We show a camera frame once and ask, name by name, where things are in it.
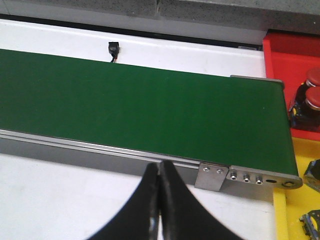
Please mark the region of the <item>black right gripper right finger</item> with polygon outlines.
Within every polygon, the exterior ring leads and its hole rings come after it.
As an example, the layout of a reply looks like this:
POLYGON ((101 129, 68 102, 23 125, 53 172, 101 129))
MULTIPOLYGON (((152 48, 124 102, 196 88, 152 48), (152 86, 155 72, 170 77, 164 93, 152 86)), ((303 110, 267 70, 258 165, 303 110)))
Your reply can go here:
POLYGON ((165 240, 240 240, 213 217, 185 185, 174 164, 159 168, 159 202, 165 240))

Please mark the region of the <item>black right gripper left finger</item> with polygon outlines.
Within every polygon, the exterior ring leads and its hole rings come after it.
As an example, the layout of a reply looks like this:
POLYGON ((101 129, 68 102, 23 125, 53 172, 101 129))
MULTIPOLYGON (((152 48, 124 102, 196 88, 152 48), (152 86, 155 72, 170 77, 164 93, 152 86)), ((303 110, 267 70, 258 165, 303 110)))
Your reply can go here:
POLYGON ((150 163, 119 212, 89 239, 156 240, 159 228, 158 190, 158 166, 150 163))

